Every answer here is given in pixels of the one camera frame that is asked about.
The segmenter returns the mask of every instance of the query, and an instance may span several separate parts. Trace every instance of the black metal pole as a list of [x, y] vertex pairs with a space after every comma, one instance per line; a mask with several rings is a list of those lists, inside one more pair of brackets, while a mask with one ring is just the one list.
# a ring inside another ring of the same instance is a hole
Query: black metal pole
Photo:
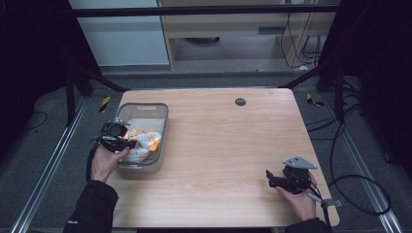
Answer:
[[156, 7], [118, 9], [77, 9], [71, 11], [45, 11], [48, 15], [61, 17], [147, 17], [181, 15], [223, 15], [223, 14], [274, 14], [274, 13], [327, 13], [344, 10], [340, 4], [302, 5], [241, 5], [200, 7]]

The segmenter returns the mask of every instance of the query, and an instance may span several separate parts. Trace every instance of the black jacket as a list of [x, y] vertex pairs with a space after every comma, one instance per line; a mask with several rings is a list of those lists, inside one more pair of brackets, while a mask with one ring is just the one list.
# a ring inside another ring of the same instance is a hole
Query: black jacket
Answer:
[[[109, 185], [91, 180], [76, 203], [75, 212], [67, 220], [63, 233], [112, 232], [113, 211], [118, 194]], [[324, 233], [326, 225], [318, 218], [302, 221], [286, 228], [286, 233]]]

